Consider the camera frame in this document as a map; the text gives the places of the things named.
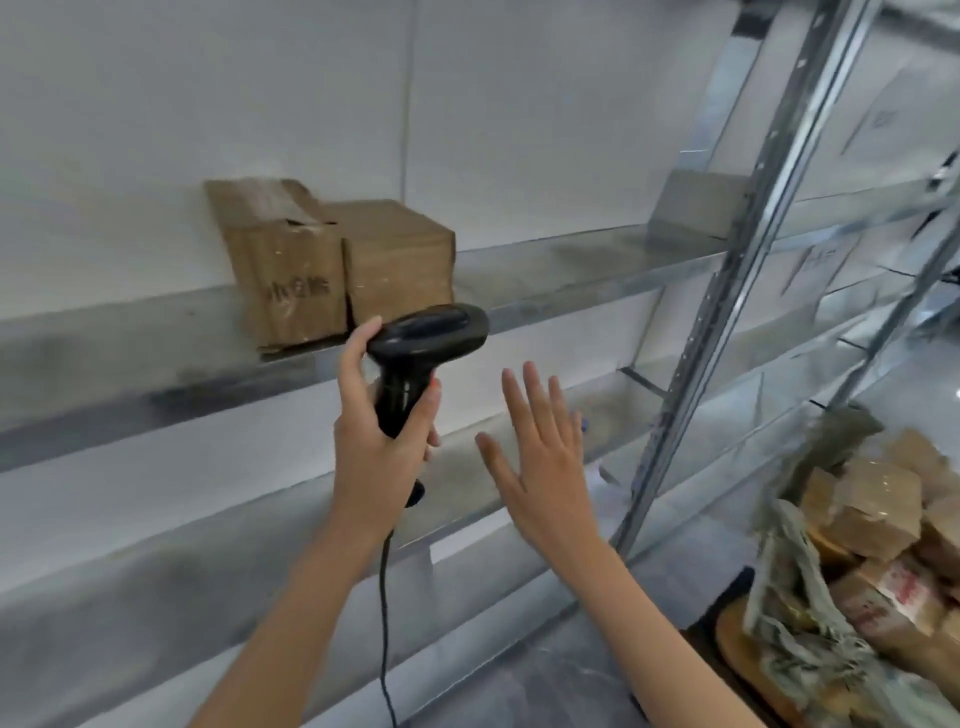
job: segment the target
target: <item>barcode scanner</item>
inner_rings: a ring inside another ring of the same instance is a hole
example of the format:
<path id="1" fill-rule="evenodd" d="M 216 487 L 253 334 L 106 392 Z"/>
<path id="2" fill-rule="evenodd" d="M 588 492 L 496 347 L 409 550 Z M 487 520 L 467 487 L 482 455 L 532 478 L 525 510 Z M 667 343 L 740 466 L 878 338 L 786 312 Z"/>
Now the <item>barcode scanner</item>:
<path id="1" fill-rule="evenodd" d="M 431 306 L 385 324 L 367 344 L 367 353 L 380 366 L 380 392 L 373 406 L 380 429 L 390 437 L 399 435 L 433 371 L 478 350 L 489 333 L 486 312 L 468 303 Z M 416 481 L 407 508 L 417 505 L 424 492 Z"/>

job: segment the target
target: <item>slotted metal post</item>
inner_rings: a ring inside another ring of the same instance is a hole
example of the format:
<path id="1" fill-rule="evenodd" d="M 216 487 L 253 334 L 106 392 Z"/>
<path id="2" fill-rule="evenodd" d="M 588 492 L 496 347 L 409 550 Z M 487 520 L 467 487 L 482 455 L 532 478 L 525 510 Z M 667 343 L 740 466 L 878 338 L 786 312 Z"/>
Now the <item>slotted metal post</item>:
<path id="1" fill-rule="evenodd" d="M 954 226 L 953 230 L 951 230 L 949 235 L 937 246 L 933 255 L 931 255 L 924 264 L 924 267 L 914 279 L 913 290 L 897 301 L 890 315 L 887 316 L 886 321 L 883 322 L 883 325 L 877 330 L 874 338 L 871 339 L 870 344 L 867 346 L 863 363 L 847 375 L 843 384 L 840 385 L 840 388 L 837 389 L 837 391 L 833 393 L 833 397 L 830 398 L 827 409 L 837 409 L 838 407 L 844 406 L 850 400 L 856 388 L 860 386 L 860 382 L 863 381 L 863 377 L 870 371 L 876 358 L 883 353 L 883 350 L 886 349 L 894 335 L 910 317 L 913 309 L 916 308 L 917 304 L 929 293 L 933 284 L 940 279 L 947 264 L 956 255 L 957 250 L 960 250 L 960 223 Z"/>
<path id="2" fill-rule="evenodd" d="M 743 304 L 793 201 L 830 110 L 850 75 L 881 0 L 821 0 L 640 458 L 633 501 L 613 544 L 626 555 L 660 489 Z"/>

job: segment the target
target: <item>brown cardboard box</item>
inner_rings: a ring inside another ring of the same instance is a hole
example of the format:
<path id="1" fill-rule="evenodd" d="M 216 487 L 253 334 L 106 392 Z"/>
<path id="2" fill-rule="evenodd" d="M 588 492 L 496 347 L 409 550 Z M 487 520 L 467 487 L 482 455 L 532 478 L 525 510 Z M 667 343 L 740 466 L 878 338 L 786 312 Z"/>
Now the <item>brown cardboard box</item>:
<path id="1" fill-rule="evenodd" d="M 920 478 L 854 457 L 837 482 L 824 534 L 853 553 L 890 561 L 920 538 Z"/>
<path id="2" fill-rule="evenodd" d="M 295 180 L 204 183 L 257 345 L 276 350 L 347 330 L 343 247 Z"/>
<path id="3" fill-rule="evenodd" d="M 833 504 L 833 489 L 837 478 L 825 470 L 814 468 L 806 480 L 800 510 L 806 519 L 806 536 L 820 554 L 823 569 L 849 569 L 859 561 L 848 549 L 843 548 L 824 534 L 824 525 L 829 521 Z"/>
<path id="4" fill-rule="evenodd" d="M 960 581 L 960 496 L 941 498 L 926 507 L 914 552 L 941 576 Z"/>
<path id="5" fill-rule="evenodd" d="M 920 476 L 924 484 L 924 503 L 941 497 L 960 496 L 960 475 L 949 460 L 919 430 L 908 427 L 884 451 L 890 462 Z"/>
<path id="6" fill-rule="evenodd" d="M 909 556 L 865 561 L 831 584 L 830 595 L 867 642 L 888 652 L 925 644 L 947 611 L 936 577 Z"/>
<path id="7" fill-rule="evenodd" d="M 347 293 L 357 324 L 392 321 L 453 301 L 453 231 L 393 200 L 327 206 L 344 238 Z"/>
<path id="8" fill-rule="evenodd" d="M 960 609 L 951 610 L 929 640 L 901 650 L 895 662 L 931 681 L 960 709 Z"/>

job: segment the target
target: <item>forearm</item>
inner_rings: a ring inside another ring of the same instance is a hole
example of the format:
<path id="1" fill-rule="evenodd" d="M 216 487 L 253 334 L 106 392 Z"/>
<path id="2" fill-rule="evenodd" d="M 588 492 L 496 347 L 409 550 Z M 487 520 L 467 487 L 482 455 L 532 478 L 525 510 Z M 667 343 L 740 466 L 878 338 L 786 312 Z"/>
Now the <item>forearm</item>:
<path id="1" fill-rule="evenodd" d="M 603 633 L 634 694 L 660 728 L 759 726 L 743 701 L 700 658 L 606 544 L 566 577 Z"/>
<path id="2" fill-rule="evenodd" d="M 190 728 L 300 726 L 337 618 L 371 558 L 371 545 L 329 523 Z"/>

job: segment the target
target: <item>hand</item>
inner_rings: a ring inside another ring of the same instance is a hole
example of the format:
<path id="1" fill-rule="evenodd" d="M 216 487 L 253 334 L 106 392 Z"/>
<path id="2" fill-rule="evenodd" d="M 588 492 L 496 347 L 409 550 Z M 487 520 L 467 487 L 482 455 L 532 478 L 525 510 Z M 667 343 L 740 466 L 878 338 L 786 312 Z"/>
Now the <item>hand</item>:
<path id="1" fill-rule="evenodd" d="M 533 362 L 523 365 L 528 404 L 514 373 L 503 372 L 503 397 L 520 450 L 520 474 L 487 433 L 477 447 L 516 528 L 567 584 L 573 586 L 597 548 L 609 548 L 597 529 L 584 477 L 580 415 L 566 411 L 560 381 L 550 377 L 550 396 Z"/>
<path id="2" fill-rule="evenodd" d="M 374 388 L 368 389 L 360 361 L 381 325 L 379 316 L 371 319 L 344 345 L 337 377 L 341 412 L 333 426 L 336 473 L 328 524 L 359 536 L 367 548 L 379 546 L 393 530 L 420 474 L 427 444 L 439 444 L 433 429 L 440 409 L 437 379 L 420 397 L 395 440 L 377 424 Z"/>

